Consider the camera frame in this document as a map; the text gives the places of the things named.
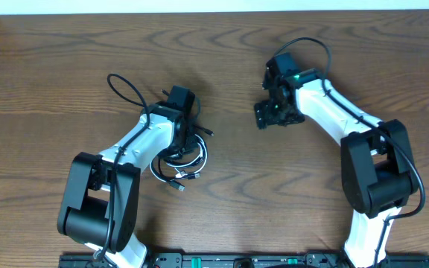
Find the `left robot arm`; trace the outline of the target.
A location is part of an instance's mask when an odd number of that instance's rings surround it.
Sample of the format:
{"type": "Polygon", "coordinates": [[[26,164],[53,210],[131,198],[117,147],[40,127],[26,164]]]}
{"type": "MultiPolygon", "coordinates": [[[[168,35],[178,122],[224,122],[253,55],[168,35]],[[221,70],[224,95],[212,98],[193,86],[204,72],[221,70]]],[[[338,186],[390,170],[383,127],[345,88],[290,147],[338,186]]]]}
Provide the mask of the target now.
{"type": "Polygon", "coordinates": [[[113,146],[75,156],[57,230],[95,252],[61,258],[61,267],[146,264],[148,249],[134,234],[140,176],[156,157],[178,160],[194,151],[190,113],[196,102],[190,89],[174,86],[166,101],[145,105],[137,125],[113,146]]]}

